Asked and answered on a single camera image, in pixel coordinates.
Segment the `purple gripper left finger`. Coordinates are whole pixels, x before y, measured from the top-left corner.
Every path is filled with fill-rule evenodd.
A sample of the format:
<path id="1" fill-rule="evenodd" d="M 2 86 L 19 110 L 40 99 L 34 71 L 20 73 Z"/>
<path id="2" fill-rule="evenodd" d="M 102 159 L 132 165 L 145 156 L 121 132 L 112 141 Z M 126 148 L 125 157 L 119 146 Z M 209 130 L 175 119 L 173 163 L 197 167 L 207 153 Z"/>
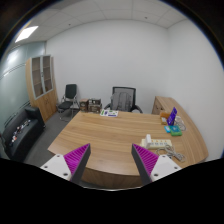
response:
<path id="1" fill-rule="evenodd" d="M 41 169 L 79 184 L 90 154 L 90 144 L 86 144 L 65 155 L 56 154 L 42 165 Z"/>

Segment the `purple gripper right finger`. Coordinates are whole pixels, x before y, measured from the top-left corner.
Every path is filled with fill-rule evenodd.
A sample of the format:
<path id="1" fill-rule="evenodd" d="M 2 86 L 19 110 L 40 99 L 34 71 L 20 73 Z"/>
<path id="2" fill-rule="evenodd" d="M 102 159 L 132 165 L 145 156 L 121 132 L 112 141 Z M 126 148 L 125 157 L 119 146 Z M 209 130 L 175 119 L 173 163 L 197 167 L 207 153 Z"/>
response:
<path id="1" fill-rule="evenodd" d="M 143 185 L 181 170 L 167 155 L 156 155 L 139 145 L 133 144 L 131 153 Z"/>

